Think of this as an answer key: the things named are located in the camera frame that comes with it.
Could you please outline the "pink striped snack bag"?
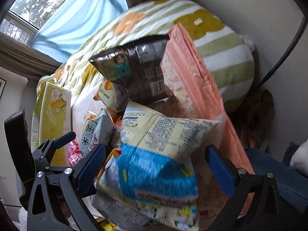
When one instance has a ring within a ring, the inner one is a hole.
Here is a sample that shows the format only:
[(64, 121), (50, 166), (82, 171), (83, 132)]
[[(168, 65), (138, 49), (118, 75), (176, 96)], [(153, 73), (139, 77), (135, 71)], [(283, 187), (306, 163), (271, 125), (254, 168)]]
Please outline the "pink striped snack bag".
[(75, 166), (82, 159), (82, 154), (79, 151), (79, 144), (73, 140), (68, 144), (67, 160), (70, 166)]

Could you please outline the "brown curtain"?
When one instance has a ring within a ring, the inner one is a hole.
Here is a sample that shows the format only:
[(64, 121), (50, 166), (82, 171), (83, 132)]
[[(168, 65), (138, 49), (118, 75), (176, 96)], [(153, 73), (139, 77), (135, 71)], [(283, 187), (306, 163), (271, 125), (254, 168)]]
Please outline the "brown curtain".
[(8, 35), (0, 36), (1, 67), (38, 81), (43, 76), (53, 74), (61, 63)]

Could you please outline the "white plush toy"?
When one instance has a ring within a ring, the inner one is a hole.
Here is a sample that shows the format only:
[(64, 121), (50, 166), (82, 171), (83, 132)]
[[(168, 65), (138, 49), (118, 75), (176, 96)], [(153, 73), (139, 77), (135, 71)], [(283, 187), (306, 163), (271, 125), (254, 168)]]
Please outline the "white plush toy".
[(290, 161), (290, 167), (308, 176), (308, 140), (295, 151)]

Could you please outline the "light blue window cloth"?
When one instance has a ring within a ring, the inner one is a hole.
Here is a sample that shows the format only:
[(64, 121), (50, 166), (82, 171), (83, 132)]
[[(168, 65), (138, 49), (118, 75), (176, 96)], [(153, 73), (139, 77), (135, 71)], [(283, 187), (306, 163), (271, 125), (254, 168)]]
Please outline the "light blue window cloth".
[(126, 10), (126, 0), (66, 0), (29, 44), (64, 63), (86, 40)]

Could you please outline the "yellow green cardboard box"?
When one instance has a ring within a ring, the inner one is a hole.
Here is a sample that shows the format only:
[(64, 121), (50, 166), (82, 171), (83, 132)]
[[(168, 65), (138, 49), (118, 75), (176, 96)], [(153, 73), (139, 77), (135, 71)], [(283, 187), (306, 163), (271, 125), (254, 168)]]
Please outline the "yellow green cardboard box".
[(42, 84), (32, 115), (32, 151), (45, 140), (60, 138), (71, 131), (71, 96), (70, 91), (49, 81)]

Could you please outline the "grey rice cracker bag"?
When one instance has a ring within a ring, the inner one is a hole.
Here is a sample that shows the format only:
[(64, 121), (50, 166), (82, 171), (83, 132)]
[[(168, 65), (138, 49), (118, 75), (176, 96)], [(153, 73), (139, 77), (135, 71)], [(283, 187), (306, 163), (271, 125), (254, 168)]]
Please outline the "grey rice cracker bag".
[(85, 158), (96, 144), (108, 146), (114, 131), (113, 121), (105, 109), (85, 123), (79, 138), (79, 151)]

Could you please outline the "black snack bag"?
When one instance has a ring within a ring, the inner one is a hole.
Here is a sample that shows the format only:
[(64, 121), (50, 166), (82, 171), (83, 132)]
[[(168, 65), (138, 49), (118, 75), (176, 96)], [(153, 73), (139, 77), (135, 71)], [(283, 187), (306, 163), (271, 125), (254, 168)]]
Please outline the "black snack bag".
[(102, 51), (89, 62), (113, 84), (115, 108), (124, 112), (129, 101), (142, 105), (171, 96), (161, 63), (170, 37), (149, 35)]

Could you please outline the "orange white snack bag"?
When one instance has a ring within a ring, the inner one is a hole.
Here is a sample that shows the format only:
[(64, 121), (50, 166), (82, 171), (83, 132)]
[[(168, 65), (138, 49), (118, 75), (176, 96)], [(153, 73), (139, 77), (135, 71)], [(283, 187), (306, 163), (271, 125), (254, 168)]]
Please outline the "orange white snack bag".
[(120, 112), (118, 112), (115, 108), (115, 93), (113, 90), (113, 84), (106, 80), (106, 78), (102, 78), (102, 81), (93, 99), (95, 101), (101, 101), (111, 113), (112, 117), (115, 115), (120, 116)]

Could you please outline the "blue yellow snack bag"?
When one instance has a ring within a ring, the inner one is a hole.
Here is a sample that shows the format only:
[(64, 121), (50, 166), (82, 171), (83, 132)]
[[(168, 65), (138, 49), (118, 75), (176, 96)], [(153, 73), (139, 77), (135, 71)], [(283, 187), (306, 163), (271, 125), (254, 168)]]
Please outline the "blue yellow snack bag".
[(125, 230), (152, 223), (198, 230), (198, 183), (191, 154), (217, 121), (168, 117), (129, 102), (121, 124), (120, 155), (96, 184), (92, 205)]

